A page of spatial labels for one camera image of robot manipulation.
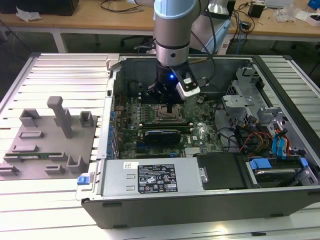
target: gray fixture plate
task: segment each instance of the gray fixture plate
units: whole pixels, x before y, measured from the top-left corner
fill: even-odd
[[[72,138],[67,139],[61,129],[54,121],[55,116],[41,116],[40,119],[34,119],[37,127],[25,128],[21,125],[17,135],[15,136],[10,151],[14,145],[31,146],[37,145],[37,153],[65,153],[72,156],[74,161],[78,161],[82,156],[86,164],[84,172],[88,171],[89,161],[97,126],[98,117],[93,117],[93,127],[81,127],[79,116],[72,116]],[[19,135],[25,132],[42,131],[43,138],[36,139],[20,139]],[[31,180],[31,179],[72,179],[77,178],[80,173],[72,174],[66,167],[67,161],[51,161],[50,159],[24,159],[22,162],[6,163],[5,161],[0,167],[15,166],[19,172],[17,175],[1,175],[1,180]],[[46,165],[61,165],[64,174],[50,174],[45,172]]]

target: floor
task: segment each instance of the floor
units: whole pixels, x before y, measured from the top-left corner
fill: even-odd
[[[54,39],[50,33],[19,32],[18,37],[31,49],[32,52],[57,53]],[[128,40],[124,47],[120,46],[121,35],[100,35],[99,46],[95,45],[95,36],[92,34],[64,34],[63,38],[70,53],[136,53],[134,46],[141,44],[141,39]],[[227,51],[235,54],[237,42]],[[240,54],[244,55],[290,55],[300,67],[309,74],[320,55],[315,49],[316,42],[298,42],[292,49],[292,42],[280,41],[274,50],[270,49],[272,41],[248,40],[241,47]],[[8,35],[8,41],[0,43],[0,100],[15,80],[28,59],[29,52],[13,34]],[[313,72],[312,80],[320,85],[320,66]]]

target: green circuit board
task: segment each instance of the green circuit board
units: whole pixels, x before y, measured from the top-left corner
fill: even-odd
[[[223,145],[217,137],[212,121],[212,110],[215,101],[197,103],[198,97],[191,97],[183,104],[173,106],[172,113],[167,113],[163,104],[142,104],[137,98],[128,98],[123,107],[117,111],[119,158],[175,158],[192,157],[191,153],[221,152]],[[190,133],[181,134],[179,144],[169,146],[149,146],[139,135],[141,123],[152,124],[152,130],[165,129],[164,123],[191,125]]]

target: motherboard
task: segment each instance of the motherboard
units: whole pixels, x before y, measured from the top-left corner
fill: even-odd
[[[165,104],[147,104],[141,97],[115,98],[120,159],[183,158],[221,152],[213,121],[214,100],[189,98],[167,111]]]

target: power supply label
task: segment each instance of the power supply label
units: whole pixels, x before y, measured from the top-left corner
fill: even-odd
[[[141,194],[178,192],[175,165],[139,165],[138,191]]]

